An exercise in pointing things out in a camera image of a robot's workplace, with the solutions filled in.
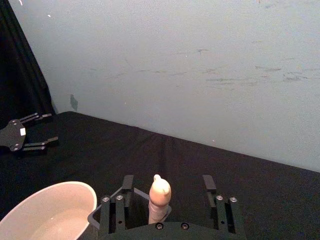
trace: black cloth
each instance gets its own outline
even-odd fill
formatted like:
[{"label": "black cloth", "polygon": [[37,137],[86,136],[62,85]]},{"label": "black cloth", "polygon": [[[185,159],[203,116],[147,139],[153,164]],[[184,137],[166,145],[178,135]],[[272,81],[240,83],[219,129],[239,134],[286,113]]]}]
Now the black cloth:
[{"label": "black cloth", "polygon": [[235,196],[248,239],[319,239],[320,173],[206,146],[74,112],[27,129],[33,142],[54,136],[59,146],[45,155],[0,156],[0,219],[47,186],[81,181],[98,199],[110,195],[125,175],[148,193],[153,175],[172,188],[167,221],[213,227],[202,175],[217,192]]},{"label": "black cloth", "polygon": [[0,0],[0,93],[0,129],[12,119],[55,113],[45,78],[8,0]]}]

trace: bowl rim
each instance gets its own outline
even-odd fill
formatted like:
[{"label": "bowl rim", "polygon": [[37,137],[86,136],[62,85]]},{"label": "bowl rim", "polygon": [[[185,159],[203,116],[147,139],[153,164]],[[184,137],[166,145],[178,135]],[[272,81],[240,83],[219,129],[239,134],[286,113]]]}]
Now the bowl rim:
[{"label": "bowl rim", "polygon": [[[80,185],[80,186],[85,187],[86,189],[88,189],[90,191],[90,193],[92,194],[92,196],[93,196],[93,206],[92,206],[91,212],[93,212],[96,209],[96,207],[97,207],[97,195],[96,195],[95,190],[90,185],[88,185],[88,184],[86,184],[84,182],[81,182],[81,181],[64,181],[64,182],[60,182],[60,183],[56,183],[56,184],[47,186],[47,187],[45,187],[45,188],[43,188],[43,189],[31,194],[27,198],[25,198],[18,205],[16,205],[10,212],[8,212],[7,215],[4,216],[4,218],[0,221],[0,227],[21,205],[23,205],[29,199],[35,197],[36,195],[38,195],[38,194],[40,194],[40,193],[42,193],[44,191],[49,190],[51,188],[55,188],[55,187],[62,186],[62,185]],[[89,224],[90,223],[87,222],[87,224],[84,226],[83,230],[74,239],[78,239],[84,233],[84,231],[87,229]]]}]

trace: white label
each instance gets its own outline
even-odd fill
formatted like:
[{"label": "white label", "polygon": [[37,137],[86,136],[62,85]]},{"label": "white label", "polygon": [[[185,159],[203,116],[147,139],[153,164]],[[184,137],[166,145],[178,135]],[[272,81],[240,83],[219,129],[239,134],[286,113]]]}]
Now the white label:
[{"label": "white label", "polygon": [[26,135],[26,129],[25,128],[20,128],[20,135],[21,136]]}]

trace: screw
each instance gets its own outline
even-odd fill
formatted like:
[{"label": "screw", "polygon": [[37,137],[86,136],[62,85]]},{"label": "screw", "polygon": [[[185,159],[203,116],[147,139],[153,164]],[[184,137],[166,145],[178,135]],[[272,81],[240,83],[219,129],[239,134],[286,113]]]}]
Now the screw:
[{"label": "screw", "polygon": [[230,197],[230,201],[235,203],[236,201],[238,201],[234,196],[233,197]]},{"label": "screw", "polygon": [[107,197],[107,196],[105,196],[104,198],[102,198],[102,201],[103,201],[103,202],[108,202],[109,200],[110,200],[110,198]]},{"label": "screw", "polygon": [[158,222],[156,225],[155,225],[155,228],[158,229],[158,230],[161,230],[164,228],[164,225],[160,222]]},{"label": "screw", "polygon": [[122,195],[116,196],[116,199],[117,199],[117,200],[121,200],[121,199],[123,199],[123,198],[124,198],[124,196],[122,196]]},{"label": "screw", "polygon": [[186,223],[186,222],[183,222],[183,223],[181,224],[181,228],[182,228],[183,230],[188,230],[188,229],[189,229],[189,224]]}]

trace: black tablecloth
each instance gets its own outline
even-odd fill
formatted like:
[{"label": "black tablecloth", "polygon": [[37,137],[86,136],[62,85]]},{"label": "black tablecloth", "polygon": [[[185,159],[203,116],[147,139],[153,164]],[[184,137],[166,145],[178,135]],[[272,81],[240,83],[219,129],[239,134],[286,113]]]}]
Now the black tablecloth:
[{"label": "black tablecloth", "polygon": [[27,128],[27,136],[30,142],[58,136],[59,146],[21,159],[2,151],[0,219],[56,183],[81,181],[101,198],[130,174],[134,187],[148,193],[160,174],[172,188],[167,221],[212,227],[202,179],[207,174],[218,193],[239,200],[248,239],[320,238],[320,173],[75,112]]}]

